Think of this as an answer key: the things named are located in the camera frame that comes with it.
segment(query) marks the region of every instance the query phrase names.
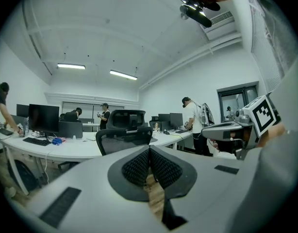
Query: bag on floor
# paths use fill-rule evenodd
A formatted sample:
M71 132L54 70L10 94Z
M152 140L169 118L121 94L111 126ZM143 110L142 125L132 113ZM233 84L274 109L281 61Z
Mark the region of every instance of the bag on floor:
M36 179L34 174L30 171L30 169L25 165L25 163L23 163L19 160L14 160L14 162L15 162L18 173L19 173L21 179L23 180L23 183L24 183L26 189L28 191L32 191L32 190L36 189L36 187L39 186L38 180ZM8 161L8 171L9 171L9 174L12 177L12 179L18 185L17 179L16 179L14 172L11 168L10 161Z

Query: wooden floor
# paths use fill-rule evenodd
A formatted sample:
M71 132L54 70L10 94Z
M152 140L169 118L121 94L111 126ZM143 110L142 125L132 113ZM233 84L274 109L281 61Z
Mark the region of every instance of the wooden floor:
M24 162L28 168L33 172L37 177L37 170L33 162L33 158L28 155L22 155L16 151L12 151L14 159ZM57 165L61 162L52 162L47 160L47 174L49 176L49 181L52 182L60 175L62 172L59 171ZM43 167L45 167L45 160L42 159ZM62 167L63 173L67 171L67 165ZM0 153L0 181L4 187L14 187L17 190L17 194L13 198L23 206L26 206L27 202L39 192L41 188L37 188L34 191L30 192L28 196L24 195L21 189L16 185L16 183L11 178L8 168L7 161L4 153ZM152 174L147 177L147 186L144 187L144 190L149 194L149 206L152 212L157 216L159 220L162 220L163 207L164 207L164 190L161 188L160 184L155 181Z

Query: keyboard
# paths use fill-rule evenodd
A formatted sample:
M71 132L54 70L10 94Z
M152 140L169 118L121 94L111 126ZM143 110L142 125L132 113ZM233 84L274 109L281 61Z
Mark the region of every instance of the keyboard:
M36 144L39 146L47 146L47 145L51 144L51 142L49 142L48 140L38 140L35 138L31 138L31 137L27 137L27 138L23 139L23 141L32 143L32 144Z
M9 131L9 130L6 130L6 129L0 129L0 133L3 134L3 135L6 135L6 136L9 136L9 135L13 134L12 131Z
M185 132L188 132L188 130L178 130L175 133L181 134L181 133L185 133Z

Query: water bottle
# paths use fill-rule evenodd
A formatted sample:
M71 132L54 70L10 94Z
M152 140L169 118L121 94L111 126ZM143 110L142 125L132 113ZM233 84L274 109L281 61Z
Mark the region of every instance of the water bottle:
M25 131L25 135L28 135L29 133L28 117L24 119L24 131Z

